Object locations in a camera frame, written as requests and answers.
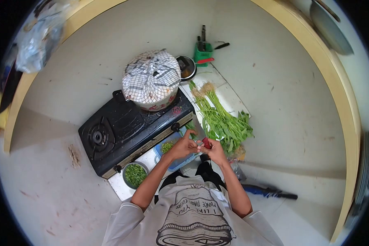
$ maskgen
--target stove knob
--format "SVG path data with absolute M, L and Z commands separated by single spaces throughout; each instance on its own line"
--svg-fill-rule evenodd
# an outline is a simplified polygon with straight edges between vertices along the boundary
M 120 173 L 120 171 L 122 170 L 122 166 L 120 166 L 120 165 L 114 166 L 114 167 L 113 167 L 113 170 L 114 170 L 115 172 Z
M 179 132 L 179 123 L 176 122 L 176 123 L 173 123 L 172 126 L 171 126 L 171 130 L 174 131 L 174 132 Z

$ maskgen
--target saucepan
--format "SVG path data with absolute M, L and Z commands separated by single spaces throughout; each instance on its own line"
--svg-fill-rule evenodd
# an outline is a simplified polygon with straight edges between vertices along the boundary
M 191 57 L 188 56 L 178 56 L 176 60 L 181 68 L 181 83 L 186 84 L 186 81 L 191 80 L 197 73 L 196 64 L 203 64 L 210 61 L 214 61 L 214 58 L 207 58 L 195 62 Z

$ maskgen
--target metal bowl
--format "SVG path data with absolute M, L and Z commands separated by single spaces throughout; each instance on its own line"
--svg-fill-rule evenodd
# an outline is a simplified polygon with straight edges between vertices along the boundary
M 146 172 L 147 175 L 149 174 L 149 171 L 148 171 L 148 168 L 146 167 L 146 165 L 143 164 L 143 163 L 141 163 L 141 162 L 131 162 L 131 163 L 129 163 L 129 164 L 127 164 L 127 165 L 124 166 L 124 168 L 122 170 L 122 172 L 123 172 L 123 175 L 122 176 L 123 176 L 124 183 L 126 183 L 127 186 L 130 187 L 131 189 L 136 190 L 138 187 L 135 187 L 130 182 L 128 182 L 128 180 L 126 179 L 126 170 L 127 170 L 127 167 L 129 165 L 132 165 L 132 164 L 136 164 L 136 165 L 139 165 L 140 167 L 142 167 L 145 170 L 145 172 Z
M 197 66 L 194 60 L 189 56 L 178 56 L 176 57 L 179 67 L 181 68 L 181 85 L 186 85 L 189 80 L 194 78 L 197 73 Z M 188 74 L 183 77 L 183 72 L 187 71 Z
M 354 53 L 349 41 L 340 30 L 334 18 L 318 2 L 312 1 L 310 5 L 310 18 L 315 25 L 315 31 L 324 38 L 329 48 L 334 49 L 342 55 L 351 55 Z

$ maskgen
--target blue plastic container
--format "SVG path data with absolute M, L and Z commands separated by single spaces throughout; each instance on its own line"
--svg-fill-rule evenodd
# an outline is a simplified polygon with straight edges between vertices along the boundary
M 166 139 L 164 139 L 163 141 L 161 141 L 159 144 L 157 144 L 156 146 L 153 147 L 154 152 L 156 153 L 157 157 L 159 159 L 161 159 L 161 156 L 163 155 L 162 151 L 161 151 L 161 146 L 163 144 L 165 144 L 166 142 L 170 142 L 172 144 L 175 144 L 180 138 L 182 137 L 182 135 L 179 132 L 174 132 L 172 133 L 170 136 L 168 136 Z M 178 170 L 179 168 L 181 168 L 182 166 L 186 165 L 187 163 L 191 162 L 192 160 L 194 160 L 197 156 L 199 156 L 199 154 L 196 153 L 191 153 L 188 154 L 186 157 L 181 158 L 181 159 L 177 159 L 174 162 L 172 162 L 172 164 L 168 167 L 168 171 L 170 172 L 174 172 L 176 170 Z

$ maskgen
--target hand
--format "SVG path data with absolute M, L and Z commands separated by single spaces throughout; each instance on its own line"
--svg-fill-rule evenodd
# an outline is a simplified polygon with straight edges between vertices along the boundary
M 209 144 L 212 146 L 212 149 L 208 150 L 207 148 L 204 147 L 204 144 L 201 144 L 201 146 L 197 147 L 197 151 L 208 154 L 211 160 L 215 162 L 218 166 L 228 164 L 227 157 L 224 154 L 224 150 L 220 142 L 213 140 L 213 139 L 208 139 L 208 141 L 209 141 Z
M 179 139 L 165 156 L 170 157 L 172 160 L 183 158 L 190 153 L 197 153 L 197 144 L 194 140 L 190 139 L 190 133 L 197 134 L 194 130 L 187 130 L 184 136 Z

